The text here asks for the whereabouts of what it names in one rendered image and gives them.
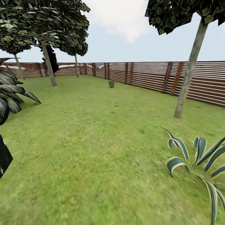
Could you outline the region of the wicker basket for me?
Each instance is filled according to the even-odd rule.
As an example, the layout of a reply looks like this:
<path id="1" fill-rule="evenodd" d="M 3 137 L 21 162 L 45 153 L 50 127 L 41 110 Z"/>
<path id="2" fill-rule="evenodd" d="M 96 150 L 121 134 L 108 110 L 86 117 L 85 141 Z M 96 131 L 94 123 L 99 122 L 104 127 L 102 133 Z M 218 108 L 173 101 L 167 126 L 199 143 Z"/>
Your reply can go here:
<path id="1" fill-rule="evenodd" d="M 115 83 L 115 81 L 109 81 L 109 87 L 114 88 L 114 83 Z"/>

